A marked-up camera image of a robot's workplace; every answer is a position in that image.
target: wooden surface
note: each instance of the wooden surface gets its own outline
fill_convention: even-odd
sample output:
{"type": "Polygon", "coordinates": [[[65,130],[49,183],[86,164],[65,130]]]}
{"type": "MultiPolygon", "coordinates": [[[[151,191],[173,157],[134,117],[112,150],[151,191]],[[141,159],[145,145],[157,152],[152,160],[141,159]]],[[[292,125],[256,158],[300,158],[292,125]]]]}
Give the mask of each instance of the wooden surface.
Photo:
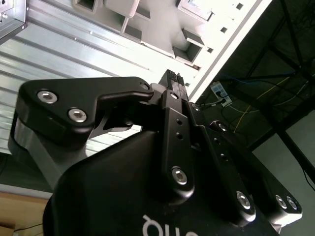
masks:
{"type": "MultiPolygon", "coordinates": [[[[46,199],[0,192],[0,225],[10,229],[23,229],[42,223],[46,199]]],[[[17,231],[19,236],[39,236],[42,226],[17,231]]]]}
{"type": "Polygon", "coordinates": [[[12,236],[13,229],[5,228],[0,226],[0,235],[1,236],[12,236]]]}

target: wall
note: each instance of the wall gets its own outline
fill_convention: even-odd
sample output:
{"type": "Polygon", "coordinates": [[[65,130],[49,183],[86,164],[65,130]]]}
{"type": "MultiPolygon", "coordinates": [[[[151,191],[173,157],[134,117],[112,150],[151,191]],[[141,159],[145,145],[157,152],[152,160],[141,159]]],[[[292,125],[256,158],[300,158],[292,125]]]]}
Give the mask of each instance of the wall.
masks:
{"type": "MultiPolygon", "coordinates": [[[[315,111],[301,119],[288,129],[288,134],[315,165],[315,111]]],[[[283,144],[278,135],[274,135],[254,154],[271,173],[292,193],[303,209],[301,220],[284,227],[282,236],[312,236],[315,231],[315,192],[307,184],[302,169],[283,144]]]]}

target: black cable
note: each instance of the black cable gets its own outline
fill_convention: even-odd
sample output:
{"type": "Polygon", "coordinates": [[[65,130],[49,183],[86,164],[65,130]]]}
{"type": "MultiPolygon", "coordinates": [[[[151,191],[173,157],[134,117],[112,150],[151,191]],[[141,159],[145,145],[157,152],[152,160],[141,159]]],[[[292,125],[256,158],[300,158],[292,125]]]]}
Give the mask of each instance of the black cable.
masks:
{"type": "Polygon", "coordinates": [[[13,231],[13,232],[18,232],[18,231],[22,231],[22,230],[28,230],[28,229],[34,228],[34,227],[36,227],[36,226],[40,226],[40,225],[42,225],[42,224],[43,224],[43,223],[38,224],[38,225],[33,225],[33,226],[30,226],[30,227],[27,227],[27,228],[24,228],[24,229],[18,229],[18,230],[15,230],[15,231],[13,231]]]}
{"type": "Polygon", "coordinates": [[[309,182],[309,180],[307,179],[307,176],[306,176],[306,174],[305,174],[305,171],[304,171],[304,169],[302,168],[302,171],[303,171],[303,174],[304,174],[304,177],[305,177],[305,179],[306,179],[306,182],[309,184],[309,186],[315,191],[315,188],[311,185],[311,183],[309,182]]]}

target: black metal frame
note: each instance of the black metal frame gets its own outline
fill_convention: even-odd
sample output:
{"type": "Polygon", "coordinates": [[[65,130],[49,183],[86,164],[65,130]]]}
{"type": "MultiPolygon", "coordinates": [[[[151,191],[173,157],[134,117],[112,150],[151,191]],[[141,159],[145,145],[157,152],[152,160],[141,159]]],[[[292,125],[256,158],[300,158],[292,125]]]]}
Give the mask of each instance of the black metal frame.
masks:
{"type": "MultiPolygon", "coordinates": [[[[251,77],[251,75],[253,74],[257,66],[259,65],[260,61],[262,60],[266,52],[270,50],[277,57],[279,57],[281,60],[283,60],[286,64],[288,64],[295,70],[295,72],[292,73],[292,75],[300,73],[305,79],[307,79],[310,82],[311,85],[315,85],[315,78],[305,70],[305,66],[307,62],[303,61],[303,57],[302,57],[302,54],[301,54],[301,51],[300,51],[300,48],[299,48],[299,45],[295,36],[292,21],[291,21],[290,14],[288,12],[285,0],[280,0],[280,2],[283,8],[284,17],[280,20],[280,22],[276,26],[275,30],[273,31],[265,47],[261,50],[258,57],[252,64],[246,77],[240,78],[240,80],[271,79],[271,78],[287,77],[288,75],[290,75],[290,74],[286,74],[286,75],[282,74],[282,75],[267,75],[267,76],[251,77]],[[299,61],[298,64],[295,63],[292,59],[288,58],[283,52],[277,49],[275,45],[273,44],[274,39],[276,38],[280,30],[282,29],[285,22],[287,22],[287,25],[288,25],[291,40],[292,40],[292,43],[293,43],[293,46],[297,55],[297,59],[299,61]]],[[[254,144],[250,146],[250,150],[254,150],[260,144],[262,144],[267,139],[269,139],[273,134],[277,133],[280,136],[281,140],[284,142],[284,144],[287,146],[287,148],[290,150],[292,155],[295,157],[295,159],[299,162],[302,169],[305,170],[305,172],[308,174],[311,180],[315,183],[315,167],[311,164],[311,162],[307,159],[307,157],[303,154],[303,152],[299,149],[299,147],[295,144],[295,142],[289,137],[289,135],[286,132],[286,130],[289,127],[291,127],[293,124],[295,124],[302,117],[306,116],[311,110],[314,109],[315,96],[303,102],[296,109],[294,109],[293,112],[287,118],[285,118],[283,121],[278,123],[276,122],[272,114],[270,113],[271,109],[268,108],[268,104],[260,103],[254,97],[251,97],[237,90],[235,86],[233,85],[231,85],[227,90],[230,94],[237,97],[238,99],[259,109],[261,113],[263,114],[263,116],[267,119],[267,121],[272,126],[272,130],[267,132],[265,135],[263,135],[260,139],[258,139],[254,144]]]]}

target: blue cable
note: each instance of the blue cable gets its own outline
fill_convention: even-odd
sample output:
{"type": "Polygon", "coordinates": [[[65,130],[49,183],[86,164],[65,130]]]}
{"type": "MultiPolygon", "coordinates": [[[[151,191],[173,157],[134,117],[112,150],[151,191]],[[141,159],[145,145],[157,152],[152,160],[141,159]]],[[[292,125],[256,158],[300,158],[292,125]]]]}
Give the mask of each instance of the blue cable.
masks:
{"type": "MultiPolygon", "coordinates": [[[[289,71],[287,73],[284,73],[284,75],[289,75],[289,74],[293,74],[293,73],[295,73],[295,70],[289,71]]],[[[227,78],[233,79],[233,80],[235,80],[237,82],[240,82],[240,83],[243,83],[243,84],[258,84],[259,83],[259,82],[256,82],[256,81],[253,81],[253,82],[242,81],[242,80],[239,80],[239,79],[237,79],[237,78],[235,78],[233,76],[230,76],[230,75],[227,75],[227,74],[224,74],[224,73],[220,73],[219,75],[225,76],[227,78]]]]}
{"type": "Polygon", "coordinates": [[[240,83],[243,83],[243,84],[258,84],[258,82],[246,82],[246,81],[242,81],[242,80],[239,80],[233,76],[230,76],[230,75],[227,75],[227,74],[223,74],[223,73],[220,73],[220,75],[222,76],[225,76],[227,78],[230,78],[230,79],[233,79],[233,80],[236,80],[237,82],[240,82],[240,83]]]}

